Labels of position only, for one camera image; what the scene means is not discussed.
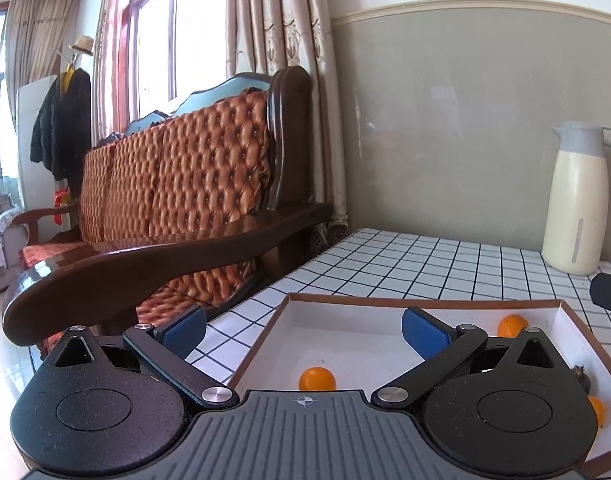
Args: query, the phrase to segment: gray ribbed plate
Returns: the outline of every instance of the gray ribbed plate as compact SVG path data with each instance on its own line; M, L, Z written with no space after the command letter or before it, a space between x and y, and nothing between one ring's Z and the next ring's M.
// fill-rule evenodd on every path
M40 472L27 480L51 480ZM423 440L412 419L376 410L360 392L250 392L199 416L188 436L122 480L474 480ZM569 473L565 480L581 479Z

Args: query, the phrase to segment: hat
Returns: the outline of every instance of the hat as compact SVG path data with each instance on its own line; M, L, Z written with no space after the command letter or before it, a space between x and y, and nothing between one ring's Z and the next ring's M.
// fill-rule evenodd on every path
M89 36L79 36L79 39L76 40L73 45L70 45L70 48L77 52L87 54L88 56L94 56L94 53L92 52L93 46L94 40L92 38Z

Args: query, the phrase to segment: thermos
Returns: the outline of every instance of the thermos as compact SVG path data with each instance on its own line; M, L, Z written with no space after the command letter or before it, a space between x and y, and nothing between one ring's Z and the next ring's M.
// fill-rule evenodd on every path
M553 128L561 139L543 238L543 259L570 274L595 271L607 223L607 163L604 126L579 121Z

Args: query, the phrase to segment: beige curtain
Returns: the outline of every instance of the beige curtain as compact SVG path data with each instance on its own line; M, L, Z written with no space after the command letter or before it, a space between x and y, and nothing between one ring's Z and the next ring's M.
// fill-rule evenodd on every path
M5 79L16 128L16 91L59 72L56 53L80 0L10 0L5 19Z
M327 0L227 0L227 75L301 65L313 78L314 199L334 205L321 250L348 230L339 86Z
M127 74L120 48L128 1L101 0L92 70L92 146L127 126Z

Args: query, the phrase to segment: orange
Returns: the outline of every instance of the orange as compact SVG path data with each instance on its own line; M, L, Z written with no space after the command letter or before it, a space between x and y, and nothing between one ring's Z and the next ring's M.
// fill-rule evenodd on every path
M599 424L599 428L601 428L605 422L605 406L598 397L589 395L588 400L592 404L594 412L597 414L597 423Z
M299 378L299 390L302 392L332 392L336 389L337 380L327 368L308 368Z
M499 337L516 337L525 327L527 321L518 314L512 314L501 319L497 335Z

